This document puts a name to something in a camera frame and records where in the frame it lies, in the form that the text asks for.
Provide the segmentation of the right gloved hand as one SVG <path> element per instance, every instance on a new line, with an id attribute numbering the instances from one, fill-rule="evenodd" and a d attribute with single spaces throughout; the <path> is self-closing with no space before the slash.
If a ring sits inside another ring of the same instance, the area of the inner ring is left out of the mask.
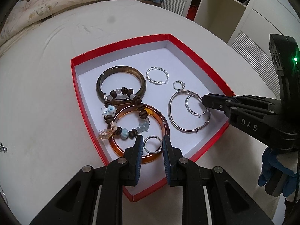
<path id="1" fill-rule="evenodd" d="M 298 153 L 279 153 L 267 147 L 262 155 L 261 174 L 258 178 L 259 186 L 266 186 L 265 191 L 271 196 L 282 194 L 289 201 L 295 196 L 297 180 Z"/>

